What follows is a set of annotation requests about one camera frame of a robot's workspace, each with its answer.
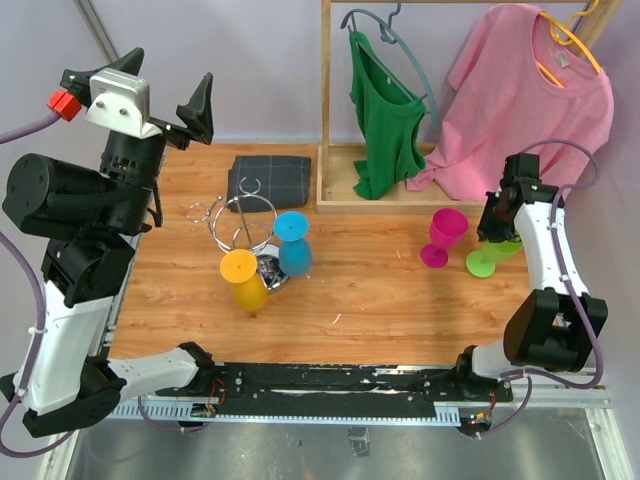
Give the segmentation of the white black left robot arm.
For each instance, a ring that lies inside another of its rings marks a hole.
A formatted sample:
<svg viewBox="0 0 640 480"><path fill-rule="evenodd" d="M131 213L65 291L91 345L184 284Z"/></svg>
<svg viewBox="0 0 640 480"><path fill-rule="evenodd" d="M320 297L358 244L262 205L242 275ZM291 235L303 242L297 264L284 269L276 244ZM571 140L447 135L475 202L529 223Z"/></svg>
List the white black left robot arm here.
<svg viewBox="0 0 640 480"><path fill-rule="evenodd" d="M200 396L214 383L211 356L193 342L133 360L92 354L129 272L131 239L163 221L158 176L166 148L207 145L214 133L212 75L170 123L150 113L143 59L136 48L94 70L66 70L48 116L13 132L21 138L78 114L108 131L97 169L29 153L7 181L3 212L22 233L47 240L40 272L29 274L37 308L30 350L1 380L35 438L93 426L145 394L174 388Z"/></svg>

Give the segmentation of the magenta plastic wine glass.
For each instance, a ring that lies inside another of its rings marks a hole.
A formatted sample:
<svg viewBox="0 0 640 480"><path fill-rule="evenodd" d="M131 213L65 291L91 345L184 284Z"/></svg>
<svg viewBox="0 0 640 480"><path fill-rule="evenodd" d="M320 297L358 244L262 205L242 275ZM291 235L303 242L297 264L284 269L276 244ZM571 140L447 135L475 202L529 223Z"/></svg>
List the magenta plastic wine glass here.
<svg viewBox="0 0 640 480"><path fill-rule="evenodd" d="M430 243L420 251L422 262L430 268L445 267L449 261L449 250L458 244L468 229L469 221L459 210L438 210L429 227Z"/></svg>

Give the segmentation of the lime green plastic wine glass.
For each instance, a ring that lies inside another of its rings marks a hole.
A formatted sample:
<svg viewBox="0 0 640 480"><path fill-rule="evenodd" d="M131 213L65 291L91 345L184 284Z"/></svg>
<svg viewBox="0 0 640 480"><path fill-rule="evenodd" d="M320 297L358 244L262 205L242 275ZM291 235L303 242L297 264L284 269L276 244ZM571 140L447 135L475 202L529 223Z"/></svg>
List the lime green plastic wine glass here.
<svg viewBox="0 0 640 480"><path fill-rule="evenodd" d="M513 257L522 249L520 241L480 243L480 247L466 257L467 270L475 277L488 278L495 273L498 263Z"/></svg>

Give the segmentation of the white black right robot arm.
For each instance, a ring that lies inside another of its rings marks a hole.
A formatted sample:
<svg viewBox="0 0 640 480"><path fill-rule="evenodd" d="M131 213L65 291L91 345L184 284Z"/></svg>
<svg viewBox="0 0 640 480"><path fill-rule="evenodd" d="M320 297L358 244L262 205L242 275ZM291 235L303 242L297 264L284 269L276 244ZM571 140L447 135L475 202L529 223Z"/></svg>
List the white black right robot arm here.
<svg viewBox="0 0 640 480"><path fill-rule="evenodd" d="M603 374L597 338L608 308L589 293L572 258L563 197L571 187L544 184L539 162L532 148L508 156L498 189L486 194L478 238L488 245L522 244L531 292L501 340L458 356L453 387L466 400L525 376L590 389Z"/></svg>

